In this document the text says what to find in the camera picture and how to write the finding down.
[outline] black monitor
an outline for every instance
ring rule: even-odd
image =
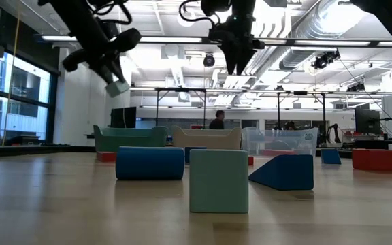
[[[112,123],[111,127],[117,128],[135,128],[135,119],[137,116],[137,108],[116,108],[112,109]]]
[[[380,114],[375,110],[355,108],[355,125],[358,133],[380,135]]]

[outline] red foam block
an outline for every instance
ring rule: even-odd
[[[354,149],[352,164],[354,169],[392,171],[392,150]]]
[[[116,153],[115,152],[97,152],[96,159],[101,162],[115,162]]]
[[[248,157],[248,163],[249,163],[249,165],[253,165],[253,161],[254,161],[254,158],[253,158],[252,156],[249,156],[249,157]]]
[[[282,154],[295,154],[292,150],[262,150],[261,154],[268,157],[276,157]]]

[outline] clear plastic bin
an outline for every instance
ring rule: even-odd
[[[247,127],[242,131],[243,150],[252,156],[274,157],[280,154],[316,155],[317,128],[296,131],[260,131]]]

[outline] yellow cable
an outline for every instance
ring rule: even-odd
[[[8,89],[8,97],[7,97],[7,110],[5,111],[4,137],[3,137],[2,146],[4,146],[5,144],[5,137],[7,135],[7,118],[8,118],[8,111],[10,108],[10,97],[12,95],[13,66],[14,66],[14,59],[16,58],[16,50],[18,48],[19,25],[20,25],[20,1],[18,1],[18,22],[16,24],[16,34],[14,36],[13,62],[12,62],[12,70],[10,72],[10,81],[8,84],[9,89]]]

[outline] blue foam block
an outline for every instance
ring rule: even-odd
[[[181,180],[184,150],[172,147],[120,147],[116,157],[119,180]]]
[[[185,162],[190,163],[190,150],[206,150],[205,146],[189,146],[185,148]]]
[[[337,149],[321,149],[321,162],[324,164],[341,164]]]
[[[312,190],[312,155],[280,155],[249,175],[249,180],[281,191]]]

